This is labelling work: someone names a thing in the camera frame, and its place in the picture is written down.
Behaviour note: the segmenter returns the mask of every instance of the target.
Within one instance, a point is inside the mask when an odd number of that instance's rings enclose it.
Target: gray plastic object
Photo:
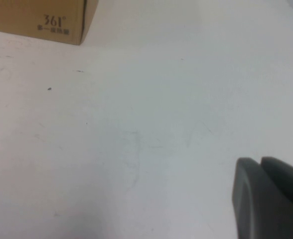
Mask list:
[[[293,239],[293,167],[271,157],[237,161],[233,206],[239,239]]]

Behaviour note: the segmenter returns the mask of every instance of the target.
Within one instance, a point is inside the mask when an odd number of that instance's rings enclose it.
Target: tabletop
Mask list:
[[[285,0],[101,0],[81,46],[0,33],[0,239],[235,239],[235,163],[293,165]]]

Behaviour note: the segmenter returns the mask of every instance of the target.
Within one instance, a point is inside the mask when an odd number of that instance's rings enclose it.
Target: faint stain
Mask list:
[[[9,81],[11,79],[11,71],[6,67],[0,68],[0,82]]]

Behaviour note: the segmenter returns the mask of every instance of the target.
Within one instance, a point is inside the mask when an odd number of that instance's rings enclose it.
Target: cardboard box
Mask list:
[[[79,45],[98,0],[0,0],[0,31]]]

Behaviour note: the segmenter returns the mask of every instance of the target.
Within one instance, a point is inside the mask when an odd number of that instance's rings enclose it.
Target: white surface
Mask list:
[[[284,0],[101,0],[81,47],[0,33],[0,239],[234,239],[236,159],[264,155],[293,164]]]

